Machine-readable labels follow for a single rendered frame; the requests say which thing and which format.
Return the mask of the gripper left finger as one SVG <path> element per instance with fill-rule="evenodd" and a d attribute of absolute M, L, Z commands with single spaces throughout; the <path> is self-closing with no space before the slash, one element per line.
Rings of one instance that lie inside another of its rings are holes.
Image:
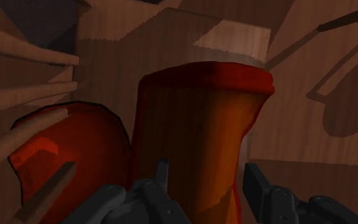
<path fill-rule="evenodd" d="M 61 224 L 191 224 L 167 194 L 169 160 L 160 158 L 154 178 L 138 179 L 131 189 L 104 185 Z"/>

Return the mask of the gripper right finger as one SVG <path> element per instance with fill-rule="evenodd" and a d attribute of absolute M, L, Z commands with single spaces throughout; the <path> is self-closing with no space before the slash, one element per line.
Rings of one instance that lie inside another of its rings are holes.
<path fill-rule="evenodd" d="M 258 224 L 358 224 L 358 215 L 323 195 L 307 202 L 271 185 L 257 164 L 246 163 L 242 191 Z"/>

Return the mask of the red tall cup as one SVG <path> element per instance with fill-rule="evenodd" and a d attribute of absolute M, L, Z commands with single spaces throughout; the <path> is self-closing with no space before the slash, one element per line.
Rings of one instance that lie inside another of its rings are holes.
<path fill-rule="evenodd" d="M 139 82 L 132 179 L 169 160 L 169 195 L 192 224 L 241 224 L 237 166 L 243 137 L 274 93 L 272 75 L 235 62 L 192 62 Z"/>

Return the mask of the red round bowl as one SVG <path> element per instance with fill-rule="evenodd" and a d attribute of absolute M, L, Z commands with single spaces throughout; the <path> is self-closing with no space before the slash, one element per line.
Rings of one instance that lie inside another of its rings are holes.
<path fill-rule="evenodd" d="M 95 104 L 76 102 L 62 108 L 69 113 L 66 119 L 37 133 L 9 156 L 23 202 L 65 162 L 76 163 L 75 177 L 40 224 L 59 224 L 102 185 L 130 185 L 130 145 L 120 119 Z"/>

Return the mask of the wooden slatted rack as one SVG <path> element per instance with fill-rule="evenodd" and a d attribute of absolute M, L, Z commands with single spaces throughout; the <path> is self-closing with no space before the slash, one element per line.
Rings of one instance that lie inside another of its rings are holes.
<path fill-rule="evenodd" d="M 22 205 L 20 182 L 8 156 L 41 131 L 68 117 L 53 109 L 14 127 L 16 119 L 71 95 L 79 58 L 47 50 L 0 30 L 0 224 L 38 224 L 75 172 L 64 165 L 43 185 L 34 199 Z"/>

